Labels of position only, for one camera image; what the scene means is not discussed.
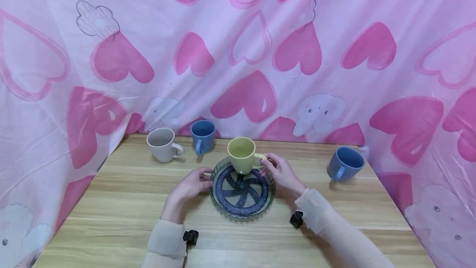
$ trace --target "table surface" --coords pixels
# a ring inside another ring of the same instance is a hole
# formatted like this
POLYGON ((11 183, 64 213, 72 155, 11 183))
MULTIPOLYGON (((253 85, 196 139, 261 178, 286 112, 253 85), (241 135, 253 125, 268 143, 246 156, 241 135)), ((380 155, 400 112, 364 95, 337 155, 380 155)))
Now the table surface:
MULTIPOLYGON (((152 228, 168 193, 190 170, 213 168, 227 156, 229 140, 196 156, 191 138, 177 137, 185 154, 162 164, 150 154, 144 135, 126 137, 107 159, 35 268, 140 267, 152 228)), ((359 228, 397 267, 435 267, 369 164, 346 183, 330 182, 326 165, 334 145, 257 141, 257 152, 288 159, 308 187, 319 190, 343 217, 359 228)), ((294 200, 276 190, 258 219, 237 222, 221 214, 209 195, 186 203, 188 230, 198 230, 185 268, 342 267, 330 246, 306 227, 289 224, 294 200)))

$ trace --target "beige sleeve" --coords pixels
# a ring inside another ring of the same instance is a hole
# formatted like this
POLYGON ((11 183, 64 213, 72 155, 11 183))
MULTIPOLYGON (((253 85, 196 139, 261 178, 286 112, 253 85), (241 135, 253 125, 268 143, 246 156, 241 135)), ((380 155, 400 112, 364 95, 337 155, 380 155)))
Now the beige sleeve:
POLYGON ((184 232, 184 225, 160 219, 149 238, 142 268, 182 268, 187 256, 184 232))
POLYGON ((356 227, 335 212, 315 189, 295 201, 306 226, 328 241, 349 268, 394 268, 388 258, 356 227))

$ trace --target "wrist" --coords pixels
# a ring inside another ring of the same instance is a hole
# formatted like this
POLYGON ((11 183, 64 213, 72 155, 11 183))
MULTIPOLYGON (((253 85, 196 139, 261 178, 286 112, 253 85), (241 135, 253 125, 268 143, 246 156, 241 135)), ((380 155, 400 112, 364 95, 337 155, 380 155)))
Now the wrist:
POLYGON ((170 195, 165 200, 165 205, 160 215, 160 219, 166 220, 175 224, 181 224, 181 212, 182 205, 185 202, 183 198, 176 195, 175 193, 170 193, 170 195))
POLYGON ((297 182, 293 187, 292 187, 292 192, 296 198, 299 198, 302 196, 303 192, 307 189, 307 187, 301 183, 297 182))

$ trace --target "blue mug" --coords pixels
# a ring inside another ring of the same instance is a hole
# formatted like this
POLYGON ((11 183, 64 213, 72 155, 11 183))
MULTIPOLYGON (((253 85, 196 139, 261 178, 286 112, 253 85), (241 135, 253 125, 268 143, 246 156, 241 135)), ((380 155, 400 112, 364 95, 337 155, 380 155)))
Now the blue mug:
POLYGON ((211 121, 198 120, 192 124, 190 129, 197 155, 202 155, 213 149, 213 145, 215 145, 215 125, 211 121))
POLYGON ((328 174, 332 180, 341 182, 350 179, 365 165, 365 160, 357 150, 340 147, 332 155, 328 165, 328 174))

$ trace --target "person's left hand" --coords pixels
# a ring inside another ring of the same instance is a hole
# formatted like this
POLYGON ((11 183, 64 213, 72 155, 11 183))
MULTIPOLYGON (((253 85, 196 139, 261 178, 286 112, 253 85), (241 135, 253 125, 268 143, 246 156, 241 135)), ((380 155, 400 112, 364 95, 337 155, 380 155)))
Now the person's left hand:
POLYGON ((187 176, 180 181, 172 190, 170 196, 184 202, 190 198, 195 197, 201 192, 205 192, 213 185, 210 175, 213 170, 207 167, 201 167, 191 171, 187 176))

